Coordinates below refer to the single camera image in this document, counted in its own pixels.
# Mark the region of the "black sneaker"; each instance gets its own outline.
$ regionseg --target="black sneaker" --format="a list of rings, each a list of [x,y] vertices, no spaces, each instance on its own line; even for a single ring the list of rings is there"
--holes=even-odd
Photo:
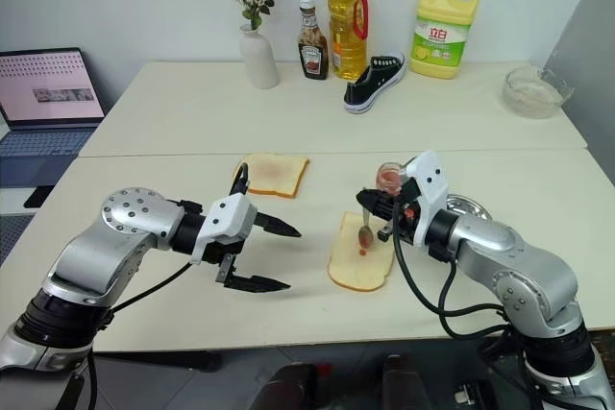
[[[406,57],[400,52],[373,57],[361,77],[354,84],[348,83],[346,86],[346,110],[352,114],[365,112],[374,105],[385,88],[402,79],[405,71]]]

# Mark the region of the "yellow bottle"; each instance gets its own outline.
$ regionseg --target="yellow bottle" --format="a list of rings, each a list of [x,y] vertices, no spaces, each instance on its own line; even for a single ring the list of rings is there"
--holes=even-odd
[[[333,72],[355,81],[367,67],[367,0],[329,0]]]
[[[419,0],[410,69],[419,74],[452,79],[479,0]]]

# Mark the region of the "metal spoon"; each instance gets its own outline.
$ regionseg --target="metal spoon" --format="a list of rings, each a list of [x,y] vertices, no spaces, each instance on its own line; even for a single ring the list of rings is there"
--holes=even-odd
[[[363,209],[363,226],[358,230],[358,244],[362,249],[369,249],[374,242],[374,232],[369,227],[369,210]]]

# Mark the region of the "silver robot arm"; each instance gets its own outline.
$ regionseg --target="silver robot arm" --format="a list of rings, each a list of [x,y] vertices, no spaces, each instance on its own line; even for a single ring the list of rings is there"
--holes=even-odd
[[[198,204],[167,201],[143,187],[109,195],[96,221],[66,245],[26,311],[0,340],[0,408],[56,408],[150,249],[189,254],[190,264],[218,264],[216,281],[225,287],[249,292],[289,288],[270,278],[234,274],[235,257],[252,226],[301,236],[282,220],[258,213],[245,196],[247,168],[244,172],[207,216]],[[47,391],[43,401],[37,401],[40,394],[24,393],[31,385]]]
[[[448,211],[448,184],[435,153],[412,159],[402,167],[400,180],[402,191],[396,198],[363,190],[357,199],[382,219],[397,220],[402,240],[440,261],[456,263],[494,294],[521,343],[534,385],[558,401],[615,410],[603,363],[583,324],[572,269],[526,243],[511,227]],[[397,217],[396,203],[401,210]],[[379,238],[388,239],[392,229],[387,225]],[[548,400],[543,399],[546,410],[565,408]]]

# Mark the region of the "bread slice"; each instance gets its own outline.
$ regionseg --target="bread slice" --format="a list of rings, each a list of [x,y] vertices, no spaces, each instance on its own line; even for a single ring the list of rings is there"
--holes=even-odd
[[[357,236],[363,226],[363,217],[348,211],[344,213],[328,268],[333,282],[359,292],[371,292],[384,285],[393,264],[393,243],[382,242],[376,237],[376,232],[384,225],[383,220],[370,218],[375,239],[365,254],[361,254]]]
[[[299,183],[308,166],[309,158],[285,154],[255,153],[244,157],[248,164],[249,191],[294,199]]]

